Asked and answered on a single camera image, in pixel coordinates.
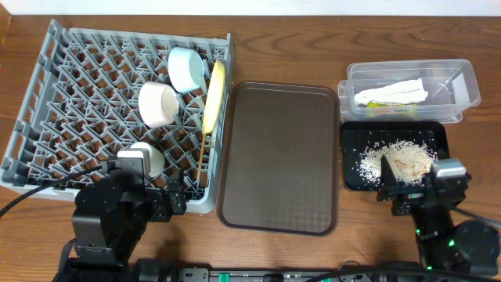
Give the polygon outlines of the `white cup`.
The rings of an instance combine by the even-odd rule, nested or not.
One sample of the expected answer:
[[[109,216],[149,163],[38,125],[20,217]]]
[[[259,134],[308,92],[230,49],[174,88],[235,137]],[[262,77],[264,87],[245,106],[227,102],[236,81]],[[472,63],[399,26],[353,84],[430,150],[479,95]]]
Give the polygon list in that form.
[[[150,178],[158,176],[164,170],[164,155],[152,145],[145,142],[137,142],[131,145],[132,149],[147,149],[150,155]]]

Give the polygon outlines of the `green snack wrapper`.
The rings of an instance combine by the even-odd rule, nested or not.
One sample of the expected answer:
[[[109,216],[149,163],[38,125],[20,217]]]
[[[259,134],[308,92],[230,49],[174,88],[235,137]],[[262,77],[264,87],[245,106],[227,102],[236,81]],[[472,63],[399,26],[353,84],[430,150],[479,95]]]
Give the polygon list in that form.
[[[384,104],[369,102],[367,105],[366,116],[368,118],[382,117],[384,115],[403,115],[416,117],[416,104]]]

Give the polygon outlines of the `yellow plate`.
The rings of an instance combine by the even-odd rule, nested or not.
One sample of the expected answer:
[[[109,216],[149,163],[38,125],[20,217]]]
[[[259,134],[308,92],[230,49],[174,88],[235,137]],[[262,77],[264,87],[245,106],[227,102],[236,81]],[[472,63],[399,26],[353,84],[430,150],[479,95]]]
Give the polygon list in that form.
[[[204,119],[202,124],[202,134],[208,135],[213,132],[218,112],[220,110],[222,96],[225,89],[225,65],[220,60],[214,64],[211,80],[208,87],[207,98],[204,108]]]

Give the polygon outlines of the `light blue bowl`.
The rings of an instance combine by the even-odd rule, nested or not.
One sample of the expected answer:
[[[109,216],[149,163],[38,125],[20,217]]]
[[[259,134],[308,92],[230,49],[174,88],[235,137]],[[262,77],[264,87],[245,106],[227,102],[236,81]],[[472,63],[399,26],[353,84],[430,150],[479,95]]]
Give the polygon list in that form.
[[[204,64],[200,55],[192,49],[173,48],[168,56],[168,74],[177,92],[185,94],[200,89],[207,92]]]

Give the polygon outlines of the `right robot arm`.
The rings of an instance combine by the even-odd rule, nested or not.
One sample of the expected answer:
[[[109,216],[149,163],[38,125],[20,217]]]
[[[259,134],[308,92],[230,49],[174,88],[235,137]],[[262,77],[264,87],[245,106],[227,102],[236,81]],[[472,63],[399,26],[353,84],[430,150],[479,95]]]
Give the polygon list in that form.
[[[493,277],[499,272],[500,224],[458,208],[471,176],[457,159],[433,161],[413,186],[402,186],[386,157],[380,159],[377,200],[393,216],[410,215],[420,263],[429,270]]]

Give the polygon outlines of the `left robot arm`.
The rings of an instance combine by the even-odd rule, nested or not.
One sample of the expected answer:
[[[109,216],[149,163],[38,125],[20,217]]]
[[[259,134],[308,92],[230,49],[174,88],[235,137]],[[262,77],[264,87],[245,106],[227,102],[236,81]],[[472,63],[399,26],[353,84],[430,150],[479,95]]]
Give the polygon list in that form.
[[[171,263],[130,257],[149,222],[169,222],[184,215],[186,194],[179,169],[161,188],[149,187],[153,168],[145,148],[120,151],[101,163],[105,178],[75,197],[75,238],[64,247],[56,281],[177,281]]]

